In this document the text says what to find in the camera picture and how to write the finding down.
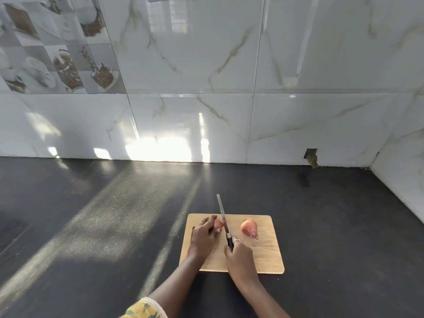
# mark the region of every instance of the yellow patterned fabric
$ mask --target yellow patterned fabric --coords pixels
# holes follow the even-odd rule
[[[155,300],[146,297],[128,308],[121,318],[167,318],[167,316]]]

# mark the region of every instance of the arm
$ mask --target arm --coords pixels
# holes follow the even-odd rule
[[[187,258],[162,283],[149,298],[155,300],[166,312],[168,318],[175,318],[187,297],[194,277],[211,253],[216,236],[221,229],[213,227],[216,215],[205,218],[193,229]]]
[[[233,236],[234,249],[225,246],[228,272],[259,318],[290,318],[259,281],[253,251]]]

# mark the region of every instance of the right hand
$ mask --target right hand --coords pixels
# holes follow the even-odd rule
[[[228,273],[240,292],[244,293],[260,285],[260,282],[253,260],[253,250],[236,239],[238,238],[233,236],[233,251],[231,252],[229,246],[225,246],[224,251]]]

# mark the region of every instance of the wooden cutting board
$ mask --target wooden cutting board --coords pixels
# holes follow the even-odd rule
[[[183,246],[181,249],[180,263],[187,257],[188,247],[190,246],[191,233],[193,227],[202,219],[211,214],[191,213],[188,215],[186,228],[184,232]],[[222,221],[221,214],[217,214],[218,219]],[[256,270],[258,273],[281,274],[284,272],[283,260],[278,247],[277,237],[275,235],[274,225],[269,215],[241,215],[225,214],[228,228],[232,235],[236,235],[245,245],[253,250]],[[248,237],[241,232],[241,223],[246,219],[252,219],[258,226],[258,237]],[[227,245],[225,230],[222,228],[215,247],[209,257],[206,259],[201,271],[228,272],[224,254],[224,246]]]

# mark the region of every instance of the hand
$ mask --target hand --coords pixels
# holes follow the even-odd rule
[[[214,229],[213,223],[216,218],[216,215],[204,218],[196,227],[193,228],[187,257],[195,257],[201,263],[201,266],[212,252],[216,237],[218,233],[221,232],[221,228]]]
[[[232,252],[229,246],[225,246],[224,250],[228,272],[237,288],[245,295],[251,288],[260,285],[255,261],[253,260],[253,250],[241,243],[236,236],[233,236],[233,244]]]

